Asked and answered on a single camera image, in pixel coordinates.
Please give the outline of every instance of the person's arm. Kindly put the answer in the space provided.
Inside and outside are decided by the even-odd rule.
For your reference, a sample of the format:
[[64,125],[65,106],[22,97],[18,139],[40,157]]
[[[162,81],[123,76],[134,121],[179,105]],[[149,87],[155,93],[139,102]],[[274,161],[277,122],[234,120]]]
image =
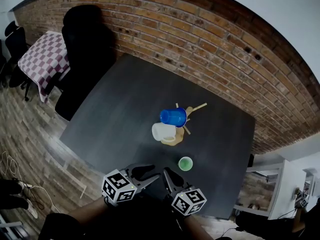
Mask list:
[[107,210],[108,206],[102,196],[94,202],[69,212],[68,215],[75,218],[81,225],[86,225],[100,217]]
[[183,219],[184,228],[189,232],[194,240],[214,240],[200,225],[195,217],[190,215]]
[[296,210],[294,220],[293,220],[292,233],[296,233],[298,231],[301,231],[306,227],[305,222],[301,220],[301,215],[303,215],[305,213],[306,213],[305,208],[298,208]]

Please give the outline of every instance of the red brick wall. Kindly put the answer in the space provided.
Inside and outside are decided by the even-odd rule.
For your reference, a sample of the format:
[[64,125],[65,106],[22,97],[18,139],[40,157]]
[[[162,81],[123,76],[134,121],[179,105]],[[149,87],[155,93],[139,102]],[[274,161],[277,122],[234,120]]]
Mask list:
[[252,152],[320,129],[320,88],[298,52],[233,0],[27,0],[14,9],[30,43],[61,31],[72,7],[95,4],[129,53],[184,77],[256,118]]

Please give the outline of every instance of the white cup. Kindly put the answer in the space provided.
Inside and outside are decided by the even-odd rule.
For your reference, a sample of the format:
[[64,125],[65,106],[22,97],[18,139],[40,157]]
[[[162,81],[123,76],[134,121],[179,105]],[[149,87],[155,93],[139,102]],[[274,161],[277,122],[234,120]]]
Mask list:
[[158,142],[174,142],[176,140],[176,127],[171,124],[157,122],[152,125],[152,135]]

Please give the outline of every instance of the laminate floor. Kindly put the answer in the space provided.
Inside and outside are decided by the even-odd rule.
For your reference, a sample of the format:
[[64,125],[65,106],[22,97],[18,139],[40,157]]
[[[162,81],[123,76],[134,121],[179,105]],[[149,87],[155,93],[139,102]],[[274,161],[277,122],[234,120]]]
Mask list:
[[[0,177],[20,179],[18,171],[14,175],[9,169],[6,171],[7,157],[2,155],[6,151],[18,163],[22,180],[45,188],[62,213],[96,200],[101,196],[103,174],[78,158],[59,140],[68,123],[55,112],[61,92],[53,89],[47,104],[40,101],[35,84],[29,90],[30,101],[24,101],[24,93],[19,87],[0,87]],[[39,206],[30,192],[25,190],[24,194],[34,203],[38,219],[22,208],[1,210],[1,214],[9,222],[21,221],[30,238],[37,239],[46,216],[57,211],[43,189],[35,188],[32,192]],[[235,227],[232,221],[211,217],[198,219],[213,237]],[[247,233],[235,231],[232,234],[233,239],[258,239]]]

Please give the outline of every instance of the checkered tablecloth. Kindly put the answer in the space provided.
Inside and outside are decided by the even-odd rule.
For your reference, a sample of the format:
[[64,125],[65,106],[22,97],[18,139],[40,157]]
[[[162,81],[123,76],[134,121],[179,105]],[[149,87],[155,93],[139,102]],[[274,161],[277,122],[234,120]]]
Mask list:
[[51,78],[56,73],[64,74],[70,68],[62,34],[47,31],[22,56],[18,66],[38,85],[40,99],[46,103],[48,95],[45,94],[45,88]]

